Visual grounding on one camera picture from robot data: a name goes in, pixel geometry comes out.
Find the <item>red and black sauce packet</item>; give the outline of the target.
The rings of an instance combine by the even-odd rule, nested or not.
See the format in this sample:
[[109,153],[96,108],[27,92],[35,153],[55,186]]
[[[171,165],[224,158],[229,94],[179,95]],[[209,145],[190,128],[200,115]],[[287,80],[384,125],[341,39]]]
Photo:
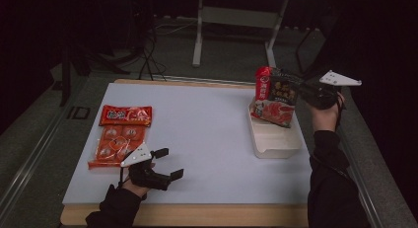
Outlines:
[[259,67],[251,115],[290,128],[302,79],[282,68]]

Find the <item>metal floor rail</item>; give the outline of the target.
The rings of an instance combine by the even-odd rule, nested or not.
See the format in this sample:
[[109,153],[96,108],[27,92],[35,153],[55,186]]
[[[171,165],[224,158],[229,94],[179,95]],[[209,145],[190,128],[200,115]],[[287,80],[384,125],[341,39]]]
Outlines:
[[368,130],[352,131],[342,125],[337,129],[341,137],[341,147],[350,163],[348,169],[359,190],[361,203],[366,211],[372,228],[383,228],[380,215],[377,211],[371,182],[368,176],[372,170],[369,162],[373,160],[375,154],[380,154],[374,138]]
[[207,79],[207,78],[194,78],[194,77],[180,77],[180,76],[153,76],[154,80],[161,80],[165,82],[181,82],[181,83],[199,83],[199,84],[220,84],[220,85],[238,85],[254,87],[255,83],[232,81],[232,80],[219,80],[219,79]]
[[61,121],[70,111],[69,106],[59,107],[45,132],[41,135],[35,147],[30,151],[29,157],[20,167],[12,182],[0,196],[0,220],[4,219],[15,205],[26,184],[31,179],[40,158],[44,155]]

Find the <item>person's right hand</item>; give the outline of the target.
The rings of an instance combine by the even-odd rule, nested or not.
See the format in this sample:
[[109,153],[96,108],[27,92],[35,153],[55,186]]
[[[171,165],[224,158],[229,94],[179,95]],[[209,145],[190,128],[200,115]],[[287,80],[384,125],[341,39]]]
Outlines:
[[336,104],[326,110],[319,110],[311,105],[308,105],[312,115],[314,131],[327,130],[334,132],[336,130],[341,111],[345,103],[345,98],[341,93],[339,93],[337,100],[338,102]]

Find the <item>white metal stand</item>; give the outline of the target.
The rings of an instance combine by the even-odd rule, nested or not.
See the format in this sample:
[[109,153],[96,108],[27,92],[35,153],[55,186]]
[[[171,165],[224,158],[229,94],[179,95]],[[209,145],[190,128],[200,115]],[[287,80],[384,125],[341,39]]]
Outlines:
[[196,40],[192,57],[192,66],[199,67],[202,56],[204,23],[233,25],[271,30],[271,38],[264,44],[267,63],[276,66],[273,47],[281,28],[289,0],[283,0],[278,12],[261,12],[206,6],[204,0],[198,0]]

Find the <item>white plastic box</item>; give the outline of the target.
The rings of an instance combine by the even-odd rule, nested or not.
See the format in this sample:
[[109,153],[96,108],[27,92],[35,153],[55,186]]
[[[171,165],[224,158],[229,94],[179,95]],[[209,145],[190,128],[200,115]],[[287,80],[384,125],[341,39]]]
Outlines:
[[248,106],[254,154],[261,159],[287,159],[305,143],[295,111],[291,127],[286,128],[251,115],[254,99]]

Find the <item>black floor bracket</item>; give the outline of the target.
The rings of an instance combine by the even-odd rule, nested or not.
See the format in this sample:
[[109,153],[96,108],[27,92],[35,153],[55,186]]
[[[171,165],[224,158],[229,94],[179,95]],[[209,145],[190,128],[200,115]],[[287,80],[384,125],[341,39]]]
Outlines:
[[68,119],[87,119],[91,112],[90,108],[85,107],[72,107],[69,114],[67,115]]

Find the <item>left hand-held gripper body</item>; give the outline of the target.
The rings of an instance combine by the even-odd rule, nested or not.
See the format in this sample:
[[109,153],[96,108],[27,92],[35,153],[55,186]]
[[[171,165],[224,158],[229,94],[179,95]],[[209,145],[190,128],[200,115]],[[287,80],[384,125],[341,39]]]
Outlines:
[[153,170],[152,162],[156,159],[153,156],[153,152],[143,142],[125,156],[120,163],[120,167],[128,169],[128,177],[136,186],[155,190],[167,190],[171,183],[171,177],[158,174]]

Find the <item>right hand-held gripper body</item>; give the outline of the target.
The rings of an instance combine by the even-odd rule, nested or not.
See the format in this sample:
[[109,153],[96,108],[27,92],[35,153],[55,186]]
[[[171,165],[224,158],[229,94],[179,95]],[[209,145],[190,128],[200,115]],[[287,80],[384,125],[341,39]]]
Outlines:
[[319,77],[315,83],[309,83],[307,102],[319,110],[326,110],[338,102],[339,93],[343,87],[361,85],[361,80],[329,70]]

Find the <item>orange jelly cup packet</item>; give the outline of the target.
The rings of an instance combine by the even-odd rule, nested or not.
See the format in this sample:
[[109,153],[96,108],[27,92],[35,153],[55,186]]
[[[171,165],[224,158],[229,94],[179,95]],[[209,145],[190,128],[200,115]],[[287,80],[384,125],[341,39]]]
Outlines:
[[102,135],[88,167],[119,167],[125,156],[144,142],[146,128],[151,126],[152,119],[151,106],[104,105],[99,120]]

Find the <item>white table mat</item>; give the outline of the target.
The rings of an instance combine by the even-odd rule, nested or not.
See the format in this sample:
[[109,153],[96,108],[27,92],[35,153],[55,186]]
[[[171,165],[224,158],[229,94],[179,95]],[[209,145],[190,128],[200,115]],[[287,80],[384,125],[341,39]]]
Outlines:
[[310,190],[307,148],[289,159],[254,155],[247,108],[252,89],[116,84],[107,86],[102,103],[150,106],[146,133],[152,150],[170,153],[156,171],[182,169],[167,190],[151,190],[149,204],[302,204]]

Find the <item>person's left hand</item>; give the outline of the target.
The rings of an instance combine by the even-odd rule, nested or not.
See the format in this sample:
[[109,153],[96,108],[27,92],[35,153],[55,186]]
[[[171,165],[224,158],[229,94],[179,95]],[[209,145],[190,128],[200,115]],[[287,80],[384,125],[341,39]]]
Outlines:
[[149,188],[143,188],[143,187],[136,186],[130,180],[125,181],[123,183],[122,187],[125,190],[129,190],[129,191],[133,192],[134,194],[141,197],[142,199],[144,199],[146,197],[148,191],[150,190]]

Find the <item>black stand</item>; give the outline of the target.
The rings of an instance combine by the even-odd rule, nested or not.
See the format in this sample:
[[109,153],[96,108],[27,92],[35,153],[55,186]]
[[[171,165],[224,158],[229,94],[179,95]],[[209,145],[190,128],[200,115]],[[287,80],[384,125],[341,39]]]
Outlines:
[[326,42],[326,37],[318,28],[293,28],[298,35],[294,50],[295,67],[293,71],[297,76],[308,80],[317,75],[317,61]]
[[61,107],[67,104],[71,96],[71,66],[74,66],[80,75],[87,76],[90,73],[90,67],[86,60],[87,57],[92,58],[100,66],[111,72],[127,74],[127,71],[116,67],[110,61],[99,54],[92,52],[88,48],[79,44],[71,45],[65,43],[62,48]]

